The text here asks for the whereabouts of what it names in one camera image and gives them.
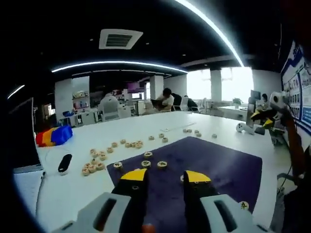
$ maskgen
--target white table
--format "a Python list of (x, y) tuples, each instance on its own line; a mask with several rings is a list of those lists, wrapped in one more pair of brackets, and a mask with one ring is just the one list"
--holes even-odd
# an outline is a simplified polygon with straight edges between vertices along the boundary
[[(185, 112), (137, 116), (82, 126), (73, 129), (74, 136), (66, 144), (39, 148), (39, 158), (46, 170), (38, 199), (39, 223), (50, 232), (70, 220), (76, 220), (78, 211), (101, 193), (112, 191), (114, 185), (107, 171), (98, 171), (87, 177), (81, 175), (83, 165), (91, 159), (90, 149), (106, 149), (112, 142), (119, 142), (121, 139), (130, 142), (143, 140), (144, 146), (139, 150), (119, 145), (105, 161), (108, 165), (161, 147), (163, 144), (157, 138), (159, 133), (163, 133), (160, 129), (180, 127), (165, 132), (169, 143), (189, 136), (190, 134), (182, 132), (182, 126), (190, 123), (195, 124), (189, 128), (202, 132), (203, 140), (262, 158), (261, 184), (253, 216), (257, 222), (270, 226), (276, 202), (276, 175), (286, 172), (288, 167), (277, 162), (268, 132), (265, 136), (238, 133), (236, 120)], [(211, 137), (213, 133), (218, 135), (217, 139)], [(154, 135), (156, 140), (148, 141), (150, 135)], [(60, 176), (57, 174), (57, 167), (66, 153), (72, 154), (69, 173)]]
[(239, 108), (236, 109), (235, 106), (225, 106), (225, 107), (218, 107), (218, 109), (223, 111), (228, 118), (230, 118), (233, 115), (241, 115), (243, 116), (243, 121), (246, 121), (247, 108), (245, 107), (239, 106)]

